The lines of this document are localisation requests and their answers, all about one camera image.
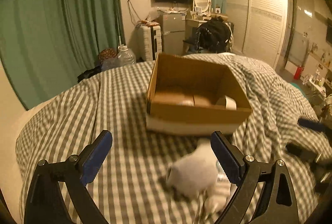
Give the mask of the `brown cardboard box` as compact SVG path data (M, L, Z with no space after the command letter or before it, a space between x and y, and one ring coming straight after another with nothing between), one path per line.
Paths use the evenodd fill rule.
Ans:
M252 113L235 76L238 59L232 53L159 54L147 90L146 128L181 136L232 134ZM224 95L236 101L237 110L216 106Z

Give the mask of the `silver mini fridge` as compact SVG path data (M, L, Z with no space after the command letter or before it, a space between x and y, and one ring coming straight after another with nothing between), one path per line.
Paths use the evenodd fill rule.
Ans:
M158 17L161 26L163 52L183 55L185 39L185 15L183 13L162 13Z

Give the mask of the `brown patterned bag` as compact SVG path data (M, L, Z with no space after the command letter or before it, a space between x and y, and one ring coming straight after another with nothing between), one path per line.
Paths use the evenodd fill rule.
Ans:
M98 55L98 59L100 62L103 62L110 58L117 58L117 52L113 48L106 48Z

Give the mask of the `white oval vanity mirror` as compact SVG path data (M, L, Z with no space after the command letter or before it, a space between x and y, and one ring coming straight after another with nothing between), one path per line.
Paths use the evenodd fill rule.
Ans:
M194 8L200 9L202 13L210 9L211 0L194 0Z

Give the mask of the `white tape roll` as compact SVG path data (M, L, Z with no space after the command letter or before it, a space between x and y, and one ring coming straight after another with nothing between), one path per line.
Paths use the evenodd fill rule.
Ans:
M237 104L236 101L233 98L230 98L229 96L222 96L216 101L216 106L224 107L226 110L237 110Z

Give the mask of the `white cloth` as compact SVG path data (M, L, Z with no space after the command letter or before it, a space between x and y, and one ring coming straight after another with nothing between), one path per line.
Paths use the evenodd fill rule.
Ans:
M180 194L196 199L205 190L208 197L216 202L226 202L231 184L225 179L217 184L217 158L212 151L210 140L199 139L196 149L175 161L166 175L166 184Z

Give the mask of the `large green curtain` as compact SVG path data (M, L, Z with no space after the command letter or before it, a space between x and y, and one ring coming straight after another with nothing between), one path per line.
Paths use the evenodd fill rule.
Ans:
M122 42L119 0L1 0L1 61L26 109L74 86Z

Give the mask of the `grey checkered duvet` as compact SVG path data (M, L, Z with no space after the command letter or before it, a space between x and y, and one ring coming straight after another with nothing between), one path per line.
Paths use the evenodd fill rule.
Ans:
M322 133L302 128L299 117L316 120L308 100L263 61L239 55L195 54L193 59L227 65L253 109L232 143L260 162L282 159L292 179L300 223L319 203L310 166L285 151L301 144L324 159L331 147ZM165 186L172 162L192 152L196 138L146 131L146 92L152 62L119 67L83 80L56 96L23 127L16 141L22 178L19 212L38 161L62 162L108 130L113 145L87 186L109 223L214 223L203 216L203 199L189 201Z

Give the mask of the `white dressing table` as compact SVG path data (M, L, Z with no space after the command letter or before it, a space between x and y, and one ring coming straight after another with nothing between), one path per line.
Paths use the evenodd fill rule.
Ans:
M197 28L199 26L201 26L203 23L210 21L212 18L217 18L217 16L203 17L202 19L186 18L186 20L185 20L185 39L194 37Z

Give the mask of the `clear large water bottle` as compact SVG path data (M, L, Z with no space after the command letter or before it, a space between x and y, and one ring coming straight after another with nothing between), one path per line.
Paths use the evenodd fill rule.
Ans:
M118 60L120 66L133 65L136 63L136 56L128 46L120 45L118 48Z

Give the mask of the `white louvered wardrobe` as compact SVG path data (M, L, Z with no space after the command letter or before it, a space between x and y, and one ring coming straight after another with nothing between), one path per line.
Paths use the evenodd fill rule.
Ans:
M277 66L285 42L289 0L226 0L233 51Z

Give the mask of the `black jacket on chair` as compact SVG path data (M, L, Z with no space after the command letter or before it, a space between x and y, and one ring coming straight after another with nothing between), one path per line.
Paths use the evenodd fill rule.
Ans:
M231 37L232 31L229 25L221 17L214 17L197 28L196 49L211 53L231 52Z

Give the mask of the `white hard suitcase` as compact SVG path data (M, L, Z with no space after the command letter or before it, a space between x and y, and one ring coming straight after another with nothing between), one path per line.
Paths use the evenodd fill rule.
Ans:
M143 61L154 61L163 51L161 28L156 26L141 26L137 29L138 46Z

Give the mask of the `red fire extinguisher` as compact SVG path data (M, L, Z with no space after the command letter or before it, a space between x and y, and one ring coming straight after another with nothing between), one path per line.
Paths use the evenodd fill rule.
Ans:
M299 79L300 79L303 70L304 70L304 67L303 67L303 66L298 66L298 67L296 68L296 71L295 71L295 73L294 73L294 79L295 79L295 80L299 80Z

